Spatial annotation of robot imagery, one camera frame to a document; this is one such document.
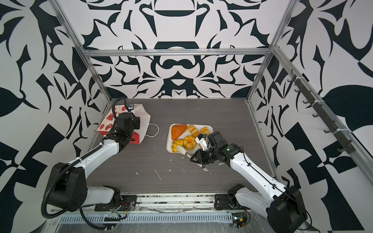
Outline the red white paper bag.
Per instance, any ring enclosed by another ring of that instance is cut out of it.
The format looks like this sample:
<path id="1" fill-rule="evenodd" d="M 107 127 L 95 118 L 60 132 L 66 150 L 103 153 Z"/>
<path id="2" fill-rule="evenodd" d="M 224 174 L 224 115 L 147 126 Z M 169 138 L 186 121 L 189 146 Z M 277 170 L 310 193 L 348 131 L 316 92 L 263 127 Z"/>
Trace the red white paper bag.
<path id="1" fill-rule="evenodd" d="M 151 125 L 150 119 L 142 104 L 116 105 L 99 124 L 98 132 L 103 136 L 128 134 L 132 136 L 130 143 L 141 144 Z"/>

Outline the glazed fake pastry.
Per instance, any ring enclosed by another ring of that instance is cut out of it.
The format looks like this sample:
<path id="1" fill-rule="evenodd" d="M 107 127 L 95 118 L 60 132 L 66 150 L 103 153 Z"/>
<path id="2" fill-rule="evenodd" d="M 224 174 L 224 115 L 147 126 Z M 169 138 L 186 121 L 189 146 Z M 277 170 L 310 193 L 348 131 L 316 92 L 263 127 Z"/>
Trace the glazed fake pastry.
<path id="1" fill-rule="evenodd" d="M 210 130 L 207 127 L 204 127 L 200 130 L 200 134 L 202 135 L 209 135 L 211 134 Z"/>

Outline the yellow fake bread roll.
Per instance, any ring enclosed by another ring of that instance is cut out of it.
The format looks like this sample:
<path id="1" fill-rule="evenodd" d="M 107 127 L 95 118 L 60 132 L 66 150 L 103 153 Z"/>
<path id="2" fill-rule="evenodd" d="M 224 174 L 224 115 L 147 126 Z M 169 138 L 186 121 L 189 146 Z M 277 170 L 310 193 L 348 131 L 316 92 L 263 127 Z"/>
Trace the yellow fake bread roll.
<path id="1" fill-rule="evenodd" d="M 195 137 L 192 135 L 186 136 L 183 139 L 183 147 L 186 150 L 194 150 L 197 147 L 197 142 L 195 140 Z"/>

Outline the ridged orange fake bread loaf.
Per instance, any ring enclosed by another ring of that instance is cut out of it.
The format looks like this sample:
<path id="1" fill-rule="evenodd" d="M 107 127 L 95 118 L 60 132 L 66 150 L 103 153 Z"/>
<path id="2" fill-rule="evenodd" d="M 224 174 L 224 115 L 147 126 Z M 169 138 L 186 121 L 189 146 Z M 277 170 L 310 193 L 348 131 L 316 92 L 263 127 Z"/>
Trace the ridged orange fake bread loaf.
<path id="1" fill-rule="evenodd" d="M 187 129 L 190 132 L 190 134 L 195 138 L 197 138 L 200 135 L 200 131 L 197 130 L 197 128 L 194 125 L 189 125 Z"/>

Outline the white-tipped steel tongs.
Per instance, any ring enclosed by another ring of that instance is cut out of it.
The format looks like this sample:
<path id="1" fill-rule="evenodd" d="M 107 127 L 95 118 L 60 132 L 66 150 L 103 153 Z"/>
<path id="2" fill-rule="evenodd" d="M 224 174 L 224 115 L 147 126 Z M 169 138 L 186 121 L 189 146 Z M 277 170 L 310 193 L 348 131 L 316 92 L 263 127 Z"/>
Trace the white-tipped steel tongs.
<path id="1" fill-rule="evenodd" d="M 196 164 L 197 166 L 199 166 L 201 169 L 203 169 L 204 171 L 208 171 L 208 169 L 205 167 L 205 165 L 202 165 L 202 164 L 199 164 L 197 163 L 197 160 L 193 157 L 192 154 L 190 154 L 184 147 L 182 146 L 177 146 L 177 150 L 179 153 L 181 153 L 182 155 L 185 155 L 189 158 L 190 162 Z"/>

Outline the yellow fake bread piece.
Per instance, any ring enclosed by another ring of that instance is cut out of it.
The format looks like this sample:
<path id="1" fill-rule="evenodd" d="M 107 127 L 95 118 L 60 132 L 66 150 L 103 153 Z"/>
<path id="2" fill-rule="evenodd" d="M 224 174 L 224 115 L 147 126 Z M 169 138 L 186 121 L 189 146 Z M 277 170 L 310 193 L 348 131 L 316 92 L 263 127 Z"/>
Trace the yellow fake bread piece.
<path id="1" fill-rule="evenodd" d="M 183 139 L 176 139 L 175 141 L 172 142 L 172 152 L 173 153 L 178 153 L 178 146 L 181 146 L 182 148 L 184 147 L 184 141 Z"/>

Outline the orange fake croissant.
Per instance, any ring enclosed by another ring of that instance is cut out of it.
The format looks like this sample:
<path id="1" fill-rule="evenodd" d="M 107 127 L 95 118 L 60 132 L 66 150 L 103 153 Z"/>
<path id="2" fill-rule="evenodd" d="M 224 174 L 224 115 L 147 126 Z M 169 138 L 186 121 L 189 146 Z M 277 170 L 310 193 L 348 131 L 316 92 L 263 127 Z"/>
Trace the orange fake croissant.
<path id="1" fill-rule="evenodd" d="M 186 124 L 176 124 L 172 126 L 171 136 L 172 141 L 177 140 L 186 130 L 188 126 Z"/>

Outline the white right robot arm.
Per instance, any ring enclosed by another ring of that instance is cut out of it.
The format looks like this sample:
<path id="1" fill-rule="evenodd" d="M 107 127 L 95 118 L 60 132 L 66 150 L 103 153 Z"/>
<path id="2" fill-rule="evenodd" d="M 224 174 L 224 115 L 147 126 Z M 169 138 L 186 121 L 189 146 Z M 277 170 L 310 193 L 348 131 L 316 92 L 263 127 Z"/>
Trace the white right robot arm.
<path id="1" fill-rule="evenodd" d="M 295 186 L 287 187 L 257 166 L 243 147 L 228 144 L 220 132 L 199 135 L 200 145 L 191 162 L 205 166 L 219 160 L 244 177 L 256 190 L 242 185 L 231 191 L 237 204 L 265 217 L 276 233 L 294 233 L 309 219 L 302 194 Z"/>

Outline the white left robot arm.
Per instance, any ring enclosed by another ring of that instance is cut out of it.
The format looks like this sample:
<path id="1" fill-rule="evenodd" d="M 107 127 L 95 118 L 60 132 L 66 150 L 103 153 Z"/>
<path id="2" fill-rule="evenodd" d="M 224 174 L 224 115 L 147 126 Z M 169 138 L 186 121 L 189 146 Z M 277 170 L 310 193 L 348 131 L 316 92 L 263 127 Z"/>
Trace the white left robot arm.
<path id="1" fill-rule="evenodd" d="M 41 203 L 44 218 L 55 218 L 65 212 L 74 212 L 85 206 L 103 204 L 116 208 L 120 190 L 111 186 L 88 187 L 87 177 L 102 163 L 122 151 L 140 129 L 140 117 L 134 113 L 120 113 L 114 126 L 103 141 L 81 157 L 69 163 L 53 166 Z"/>

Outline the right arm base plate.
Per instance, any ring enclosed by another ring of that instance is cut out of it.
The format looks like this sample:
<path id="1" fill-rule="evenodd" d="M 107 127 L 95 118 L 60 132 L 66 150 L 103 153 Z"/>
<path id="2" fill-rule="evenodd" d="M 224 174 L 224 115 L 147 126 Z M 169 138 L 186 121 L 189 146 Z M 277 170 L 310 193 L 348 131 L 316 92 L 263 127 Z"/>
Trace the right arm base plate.
<path id="1" fill-rule="evenodd" d="M 214 208 L 216 210 L 252 210 L 246 198 L 233 194 L 215 194 Z"/>

